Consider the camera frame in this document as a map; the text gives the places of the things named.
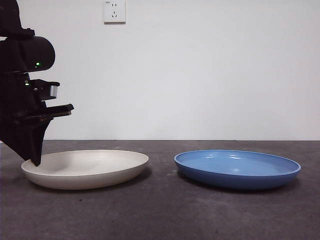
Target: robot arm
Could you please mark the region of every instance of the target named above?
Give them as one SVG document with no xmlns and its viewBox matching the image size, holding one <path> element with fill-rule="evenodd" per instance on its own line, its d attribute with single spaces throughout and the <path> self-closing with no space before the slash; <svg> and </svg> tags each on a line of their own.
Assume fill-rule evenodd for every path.
<svg viewBox="0 0 320 240">
<path fill-rule="evenodd" d="M 24 160 L 41 163 L 45 131 L 55 117 L 67 116 L 72 104 L 47 107 L 58 82 L 30 80 L 55 62 L 55 50 L 44 37 L 21 27 L 16 0 L 0 0 L 0 140 Z"/>
</svg>

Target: blue plate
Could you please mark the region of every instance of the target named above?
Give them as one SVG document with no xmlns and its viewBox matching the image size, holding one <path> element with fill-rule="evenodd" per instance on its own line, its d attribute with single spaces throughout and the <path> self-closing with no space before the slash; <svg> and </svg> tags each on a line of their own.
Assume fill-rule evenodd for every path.
<svg viewBox="0 0 320 240">
<path fill-rule="evenodd" d="M 290 159 L 238 150 L 198 150 L 174 157 L 179 171 L 196 181 L 230 189 L 270 189 L 290 182 L 301 166 Z"/>
</svg>

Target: gray table surface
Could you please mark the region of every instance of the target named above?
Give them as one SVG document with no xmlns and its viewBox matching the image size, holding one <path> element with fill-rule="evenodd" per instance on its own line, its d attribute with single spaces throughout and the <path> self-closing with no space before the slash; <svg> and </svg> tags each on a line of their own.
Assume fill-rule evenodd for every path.
<svg viewBox="0 0 320 240">
<path fill-rule="evenodd" d="M 131 181 L 92 190 L 54 190 L 28 181 L 22 159 L 1 144 L 1 240 L 319 240 L 320 141 L 45 141 L 43 153 L 128 150 L 149 156 Z M 272 190 L 212 187 L 177 172 L 176 154 L 233 149 L 301 164 Z"/>
</svg>

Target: white plate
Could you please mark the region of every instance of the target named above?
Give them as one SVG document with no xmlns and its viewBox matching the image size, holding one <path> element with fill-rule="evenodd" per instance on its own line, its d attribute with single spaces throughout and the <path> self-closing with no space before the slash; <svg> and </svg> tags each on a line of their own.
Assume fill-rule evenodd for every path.
<svg viewBox="0 0 320 240">
<path fill-rule="evenodd" d="M 22 163 L 35 184 L 64 190 L 95 189 L 128 181 L 146 167 L 148 156 L 121 150 L 81 150 L 45 154 L 41 164 Z"/>
</svg>

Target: electrical outlet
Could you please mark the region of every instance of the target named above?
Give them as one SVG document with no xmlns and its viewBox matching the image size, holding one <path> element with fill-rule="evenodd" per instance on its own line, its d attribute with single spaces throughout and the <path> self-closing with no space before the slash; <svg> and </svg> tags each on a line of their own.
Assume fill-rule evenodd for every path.
<svg viewBox="0 0 320 240">
<path fill-rule="evenodd" d="M 104 23 L 126 22 L 126 0 L 105 0 L 103 2 Z"/>
</svg>

